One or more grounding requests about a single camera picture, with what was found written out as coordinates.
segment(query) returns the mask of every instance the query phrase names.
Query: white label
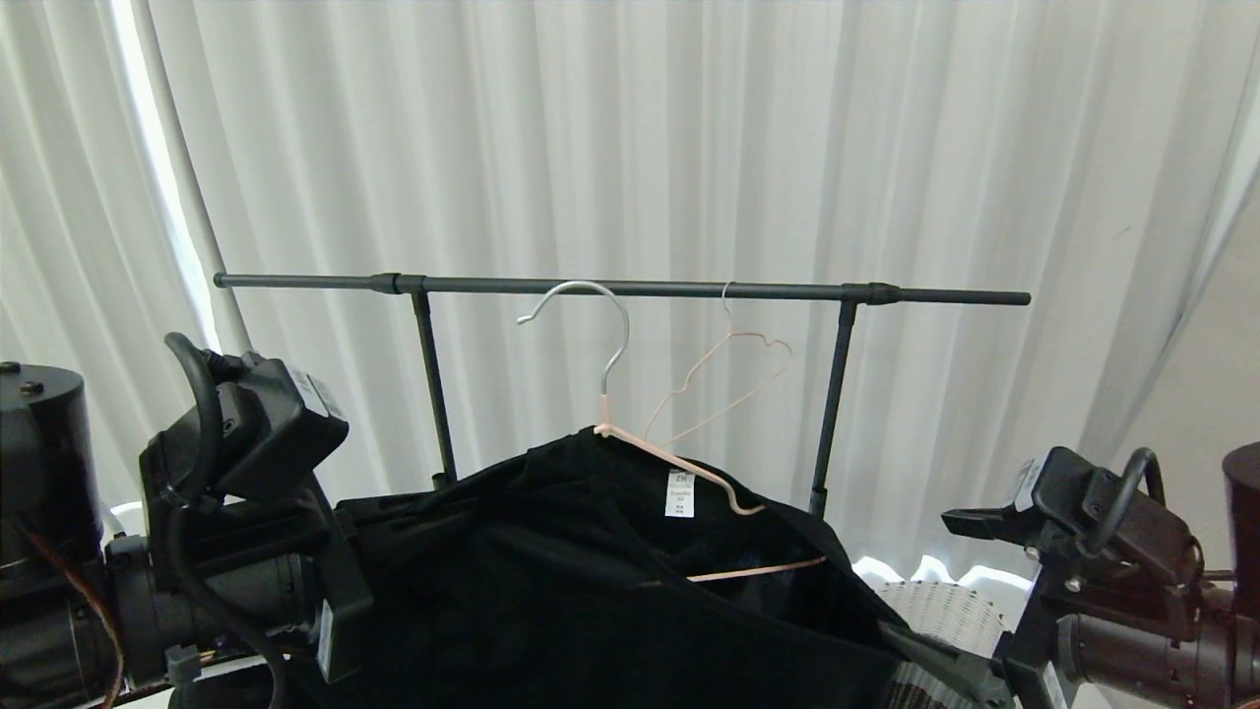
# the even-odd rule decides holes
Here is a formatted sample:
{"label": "white label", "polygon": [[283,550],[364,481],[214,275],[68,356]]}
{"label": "white label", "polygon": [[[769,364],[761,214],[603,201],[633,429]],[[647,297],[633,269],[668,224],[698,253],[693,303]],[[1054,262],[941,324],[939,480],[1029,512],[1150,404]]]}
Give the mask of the white label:
{"label": "white label", "polygon": [[315,392],[315,384],[311,383],[310,375],[297,368],[289,368],[289,374],[294,378],[294,387],[297,388],[297,394],[302,395],[302,404],[320,417],[328,417],[328,408],[324,407],[324,400]]}
{"label": "white label", "polygon": [[306,378],[311,380],[312,385],[315,385],[315,392],[324,402],[324,406],[328,407],[328,413],[344,422],[345,414],[341,414],[341,408],[336,406],[336,399],[333,399],[333,390],[329,389],[328,385],[324,384],[324,380],[319,378],[314,378],[311,375],[306,375]]}
{"label": "white label", "polygon": [[665,516],[696,516],[696,476],[684,471],[669,471],[665,485]]}
{"label": "white label", "polygon": [[1050,452],[1047,451],[1019,468],[1014,497],[1016,513],[1032,510],[1032,490],[1037,486],[1037,481],[1041,480],[1041,470],[1046,467],[1046,458],[1048,456]]}
{"label": "white label", "polygon": [[320,672],[328,681],[329,654],[333,651],[333,607],[324,599],[324,610],[319,615],[319,646],[315,650],[315,660],[319,662]]}
{"label": "white label", "polygon": [[1041,670],[1041,685],[1046,689],[1046,699],[1053,709],[1067,709],[1067,698],[1063,696],[1063,686],[1058,684],[1058,670],[1053,662],[1047,662]]}

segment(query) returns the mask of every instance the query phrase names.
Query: robotic arm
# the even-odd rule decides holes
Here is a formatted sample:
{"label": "robotic arm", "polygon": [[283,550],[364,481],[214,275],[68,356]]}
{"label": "robotic arm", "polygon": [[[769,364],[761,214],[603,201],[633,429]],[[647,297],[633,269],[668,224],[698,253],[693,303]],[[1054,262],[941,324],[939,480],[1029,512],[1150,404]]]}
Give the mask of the robotic arm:
{"label": "robotic arm", "polygon": [[[420,495],[334,510],[311,472],[349,427],[323,383],[257,353],[223,358],[176,332],[166,341],[197,404],[140,456],[149,536],[103,550],[83,380],[0,365],[0,709],[101,698],[110,709],[247,655],[272,666],[278,708],[282,654],[314,647],[326,683],[354,672],[370,582],[398,552],[461,525],[457,514],[408,514]],[[1055,448],[1024,467],[1012,505],[942,515],[954,534],[1018,544],[1041,562],[994,657],[901,628],[886,637],[985,709],[1014,696],[1067,709],[1082,681],[1166,706],[1260,709],[1260,443],[1231,453],[1225,474],[1235,572],[1205,572],[1198,543],[1163,505],[1153,453],[1139,450],[1118,477]]]}

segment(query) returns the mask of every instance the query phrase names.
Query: plaid fabric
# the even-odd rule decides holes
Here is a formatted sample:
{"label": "plaid fabric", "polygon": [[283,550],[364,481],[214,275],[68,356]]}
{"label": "plaid fabric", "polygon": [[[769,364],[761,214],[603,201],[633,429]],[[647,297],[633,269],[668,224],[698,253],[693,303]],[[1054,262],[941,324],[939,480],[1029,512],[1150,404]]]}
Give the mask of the plaid fabric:
{"label": "plaid fabric", "polygon": [[902,662],[892,675],[887,709],[974,709],[976,703],[964,699],[926,670]]}

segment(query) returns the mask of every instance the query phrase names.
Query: vertical rack pole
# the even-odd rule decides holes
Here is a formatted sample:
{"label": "vertical rack pole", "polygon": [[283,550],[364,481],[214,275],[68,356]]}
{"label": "vertical rack pole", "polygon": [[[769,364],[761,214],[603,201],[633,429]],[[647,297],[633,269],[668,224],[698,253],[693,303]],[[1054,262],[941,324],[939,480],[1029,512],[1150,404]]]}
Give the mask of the vertical rack pole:
{"label": "vertical rack pole", "polygon": [[455,474],[455,448],[451,446],[451,424],[446,419],[446,397],[442,394],[442,373],[437,369],[437,343],[433,340],[433,311],[428,305],[428,292],[421,290],[411,295],[420,326],[420,351],[425,359],[425,379],[428,380],[428,402],[433,406],[433,426],[437,427],[437,450],[442,457],[442,472],[433,476],[433,486],[445,487],[457,479]]}
{"label": "vertical rack pole", "polygon": [[823,408],[823,432],[818,438],[818,460],[814,461],[814,484],[809,492],[809,514],[823,516],[827,509],[827,467],[832,460],[832,441],[835,438],[835,417],[840,409],[840,387],[844,384],[844,366],[849,359],[849,339],[858,316],[856,300],[840,302],[840,317],[835,329],[835,350],[832,353],[832,377],[827,383],[827,406]]}

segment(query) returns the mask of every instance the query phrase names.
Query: white curtain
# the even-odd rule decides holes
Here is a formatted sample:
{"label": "white curtain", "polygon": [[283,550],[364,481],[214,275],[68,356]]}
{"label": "white curtain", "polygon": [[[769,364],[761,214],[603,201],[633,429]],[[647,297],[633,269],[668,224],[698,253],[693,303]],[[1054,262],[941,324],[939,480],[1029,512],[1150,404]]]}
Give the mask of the white curtain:
{"label": "white curtain", "polygon": [[[1254,3],[140,3],[176,175],[236,272],[842,282],[1029,290],[1033,306],[859,311],[827,519],[908,574],[1000,545],[937,513],[997,505],[1052,445],[1110,460],[1206,225],[1236,209]],[[333,497],[438,471],[406,298],[239,290],[252,344],[329,382]],[[435,295],[461,475],[597,419],[598,298]],[[615,419],[640,429],[726,327],[629,300]],[[834,305],[733,303],[790,375],[678,447],[808,500]],[[654,438],[780,361],[737,344]]]}
{"label": "white curtain", "polygon": [[103,4],[0,4],[0,356],[83,375],[111,506],[192,406],[163,335],[200,330],[115,29]]}

